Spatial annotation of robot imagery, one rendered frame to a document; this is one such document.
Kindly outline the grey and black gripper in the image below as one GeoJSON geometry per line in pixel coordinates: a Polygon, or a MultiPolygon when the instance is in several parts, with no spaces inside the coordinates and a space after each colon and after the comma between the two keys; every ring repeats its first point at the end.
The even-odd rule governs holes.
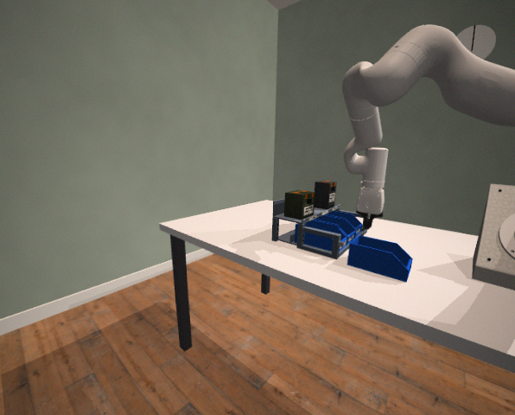
{"type": "Polygon", "coordinates": [[[372,227],[372,220],[376,217],[383,217],[384,207],[384,190],[372,189],[372,188],[361,188],[359,191],[359,197],[357,201],[356,213],[361,214],[364,218],[365,229],[372,227]],[[370,219],[368,219],[368,214],[370,219]]]}

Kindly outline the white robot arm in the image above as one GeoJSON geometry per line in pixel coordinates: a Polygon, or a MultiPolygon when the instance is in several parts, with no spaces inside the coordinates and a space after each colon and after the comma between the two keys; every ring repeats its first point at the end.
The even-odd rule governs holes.
{"type": "Polygon", "coordinates": [[[344,162],[349,173],[363,176],[363,187],[385,184],[388,149],[373,148],[382,140],[378,107],[401,99],[422,76],[435,81],[454,110],[490,124],[515,126],[515,70],[472,54],[444,27],[413,28],[374,65],[362,61],[351,67],[342,82],[355,135],[344,162]],[[358,156],[362,150],[365,155],[358,156]]]}

